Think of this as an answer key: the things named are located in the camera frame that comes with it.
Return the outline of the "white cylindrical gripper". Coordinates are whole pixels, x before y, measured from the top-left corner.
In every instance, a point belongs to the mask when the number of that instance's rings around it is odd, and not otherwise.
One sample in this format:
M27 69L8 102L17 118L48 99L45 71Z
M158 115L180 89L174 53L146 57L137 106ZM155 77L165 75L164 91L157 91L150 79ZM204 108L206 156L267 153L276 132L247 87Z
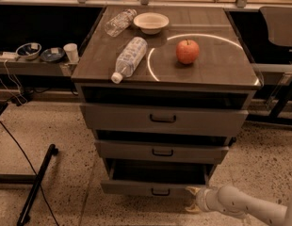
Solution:
M210 212L210 209L207 205L207 193L210 192L210 189L199 188L195 186L187 186L186 190L189 191L192 195L196 195L196 204L192 204L185 208L188 213L199 213L200 209L204 212Z

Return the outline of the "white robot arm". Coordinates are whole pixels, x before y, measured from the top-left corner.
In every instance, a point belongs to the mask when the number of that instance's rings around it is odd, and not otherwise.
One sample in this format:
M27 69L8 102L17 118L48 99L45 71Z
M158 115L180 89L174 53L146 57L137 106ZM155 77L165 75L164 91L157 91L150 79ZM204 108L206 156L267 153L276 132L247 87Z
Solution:
M219 212L233 218L251 215L267 226L292 226L292 200L284 206L254 198L234 186L187 186L186 191L194 196L193 203L186 208L190 213Z

